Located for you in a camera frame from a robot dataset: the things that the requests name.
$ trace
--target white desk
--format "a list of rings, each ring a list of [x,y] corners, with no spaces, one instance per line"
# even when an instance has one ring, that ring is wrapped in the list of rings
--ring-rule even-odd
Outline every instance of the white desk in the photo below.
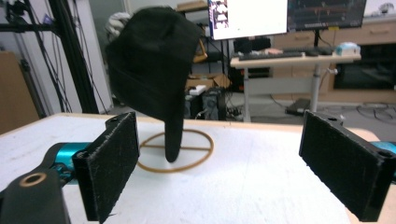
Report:
[[[248,95],[249,95],[249,83],[248,83],[248,69],[249,68],[260,68],[260,67],[275,67],[275,66],[289,66],[289,65],[302,65],[302,64],[314,64],[315,72],[312,78],[266,78],[265,82],[267,85],[263,85],[263,82],[258,88],[260,88],[263,94],[265,93],[279,93],[270,92],[266,88],[276,86],[281,91],[289,93],[289,89],[295,84],[300,84],[304,92],[311,92],[311,105],[310,110],[313,112],[317,111],[318,105],[318,93],[320,85],[320,65],[323,63],[352,63],[353,61],[360,60],[360,55],[352,56],[338,56],[336,54],[332,56],[318,56],[318,57],[296,57],[296,58],[283,58],[283,59],[267,59],[267,60],[250,60],[250,61],[239,61],[239,58],[231,59],[231,67],[236,69],[245,69],[244,73],[244,96],[245,96],[245,109],[244,109],[244,121],[250,122],[250,112],[248,108]]]
[[[0,135],[0,189],[35,168],[58,142],[91,142],[111,116],[60,114]],[[136,166],[106,221],[109,223],[358,223],[299,157],[302,126],[186,120],[185,128],[209,134],[215,143],[200,166],[173,174],[155,174]],[[163,131],[163,123],[138,118],[140,142]],[[377,140],[364,130],[352,130]],[[184,144],[205,141],[183,136]],[[141,150],[140,161],[155,157],[172,167],[193,157],[185,151],[175,164]],[[85,218],[78,186],[63,188],[72,223]],[[391,187],[379,223],[395,223],[396,188]]]

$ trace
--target monitor screen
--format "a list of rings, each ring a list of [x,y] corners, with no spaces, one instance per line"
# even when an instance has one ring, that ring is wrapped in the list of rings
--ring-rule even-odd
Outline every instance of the monitor screen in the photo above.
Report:
[[[213,39],[287,32],[288,0],[208,0]]]
[[[361,27],[366,0],[289,0],[288,32]]]

